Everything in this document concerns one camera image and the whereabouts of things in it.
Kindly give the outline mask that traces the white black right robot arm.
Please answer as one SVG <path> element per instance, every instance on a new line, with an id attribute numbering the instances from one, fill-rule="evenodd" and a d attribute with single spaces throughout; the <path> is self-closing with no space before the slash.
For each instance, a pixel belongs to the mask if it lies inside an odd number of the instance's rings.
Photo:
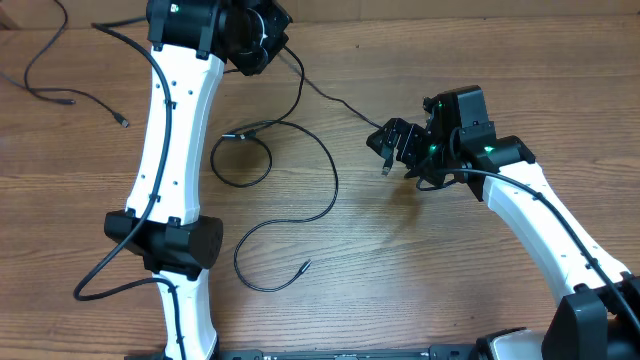
<path id="1" fill-rule="evenodd" d="M 425 125 L 392 118 L 366 144 L 431 191 L 467 185 L 518 238 L 556 303 L 548 329 L 514 328 L 473 345 L 432 346 L 431 359 L 636 359 L 639 278 L 580 225 L 555 194 L 533 152 L 500 138 L 482 89 L 467 86 L 423 101 Z"/>

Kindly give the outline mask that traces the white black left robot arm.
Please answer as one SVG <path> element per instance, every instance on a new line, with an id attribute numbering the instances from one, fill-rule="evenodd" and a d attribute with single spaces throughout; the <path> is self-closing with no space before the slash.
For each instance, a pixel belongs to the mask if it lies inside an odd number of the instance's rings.
<path id="1" fill-rule="evenodd" d="M 106 235 L 140 256 L 162 298 L 161 359 L 212 359 L 218 336 L 209 271 L 223 225 L 200 212 L 199 171 L 213 98 L 227 63 L 261 73 L 284 48 L 291 18 L 274 0 L 153 0 L 146 7 L 153 67 L 138 175 Z"/>

